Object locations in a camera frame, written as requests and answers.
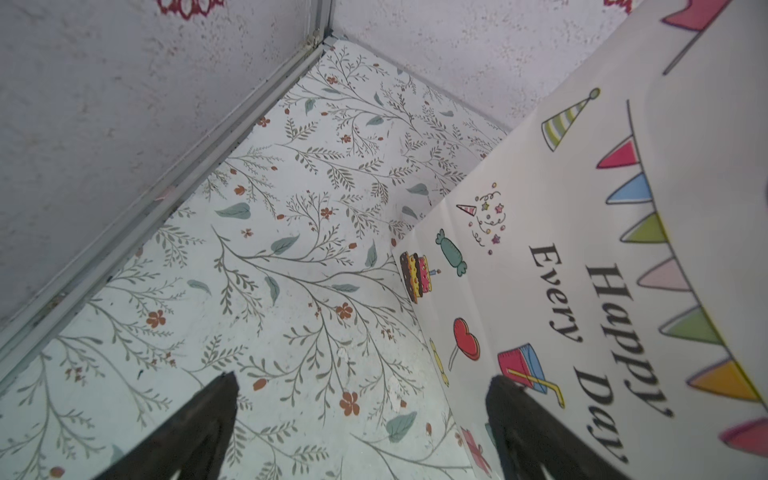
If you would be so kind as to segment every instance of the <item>floral wallpaper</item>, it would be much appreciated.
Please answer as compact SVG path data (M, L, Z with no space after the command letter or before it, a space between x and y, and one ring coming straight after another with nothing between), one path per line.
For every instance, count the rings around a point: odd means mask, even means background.
M338 41L0 399L0 478L90 478L223 371L222 478L472 478L390 249L505 136Z

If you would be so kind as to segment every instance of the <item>yellow triangle flag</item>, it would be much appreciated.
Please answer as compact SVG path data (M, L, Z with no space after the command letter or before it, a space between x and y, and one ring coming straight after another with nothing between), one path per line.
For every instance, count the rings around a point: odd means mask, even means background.
M661 226L659 215L653 212L633 225L621 236L621 241L625 243L666 243L667 235L664 234L664 227Z
M687 383L695 389L716 395L752 402L760 401L760 396L733 359L727 359L697 373L688 379Z

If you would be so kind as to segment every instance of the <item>heart lollipop drawing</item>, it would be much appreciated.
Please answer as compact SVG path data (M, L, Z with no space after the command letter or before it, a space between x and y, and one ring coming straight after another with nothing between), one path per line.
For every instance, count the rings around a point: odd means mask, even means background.
M448 370L453 368L453 361L456 359L456 354L459 350L470 360L477 362L480 359L480 343L469 332L469 326L463 318L457 318L453 321L453 336L456 338L456 347L451 352Z

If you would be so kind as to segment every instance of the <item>green triangle flag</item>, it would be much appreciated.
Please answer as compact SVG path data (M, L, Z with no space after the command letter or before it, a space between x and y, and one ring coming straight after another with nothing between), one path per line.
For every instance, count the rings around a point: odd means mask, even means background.
M625 243L667 243L667 235L656 212L640 220L621 236Z
M710 317L701 306L681 313L659 328L659 332L679 339L723 345L723 340L712 326Z

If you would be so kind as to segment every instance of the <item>paper sheet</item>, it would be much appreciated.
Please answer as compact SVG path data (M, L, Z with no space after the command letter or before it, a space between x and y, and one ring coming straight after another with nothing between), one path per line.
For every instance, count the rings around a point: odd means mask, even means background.
M765 478L768 5L647 0L394 249L478 478L505 375L631 478Z

